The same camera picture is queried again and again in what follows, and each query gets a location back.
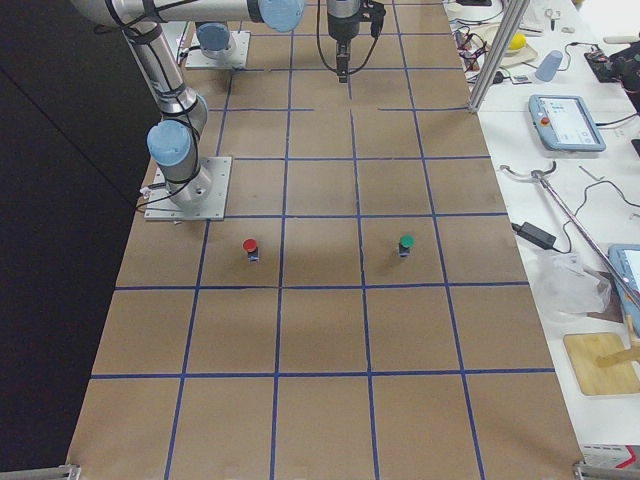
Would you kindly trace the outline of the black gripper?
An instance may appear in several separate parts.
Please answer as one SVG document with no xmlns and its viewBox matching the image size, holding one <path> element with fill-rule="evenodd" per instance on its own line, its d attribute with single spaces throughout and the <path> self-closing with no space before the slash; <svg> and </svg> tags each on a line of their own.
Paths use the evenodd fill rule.
<svg viewBox="0 0 640 480">
<path fill-rule="evenodd" d="M 349 75 L 349 64 L 351 57 L 351 40 L 336 41 L 336 74 Z"/>
</svg>

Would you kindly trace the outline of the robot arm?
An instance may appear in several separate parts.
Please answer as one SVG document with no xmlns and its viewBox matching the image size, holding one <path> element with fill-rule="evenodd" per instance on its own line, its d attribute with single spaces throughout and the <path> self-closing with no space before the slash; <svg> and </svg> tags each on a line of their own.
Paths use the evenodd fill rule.
<svg viewBox="0 0 640 480">
<path fill-rule="evenodd" d="M 164 176 L 165 199 L 187 209 L 206 198 L 212 178 L 202 166 L 199 139 L 208 113 L 204 98 L 187 86 L 162 25 L 194 22 L 205 33 L 205 48 L 229 48 L 228 21 L 263 23 L 277 32 L 294 30 L 302 1 L 74 1 L 94 23 L 96 34 L 120 32 L 141 68 L 161 121 L 147 134 L 147 146 Z"/>
<path fill-rule="evenodd" d="M 209 58 L 225 58 L 235 50 L 227 22 L 248 18 L 265 23 L 279 32 L 294 30 L 303 16 L 305 1 L 214 1 L 214 10 L 196 22 L 196 38 L 200 50 Z M 320 46 L 320 6 L 316 10 L 316 44 L 325 68 L 333 71 L 341 83 L 357 72 L 350 71 L 350 44 L 365 20 L 363 1 L 326 1 L 328 33 L 336 42 L 336 66 L 331 68 Z"/>
</svg>

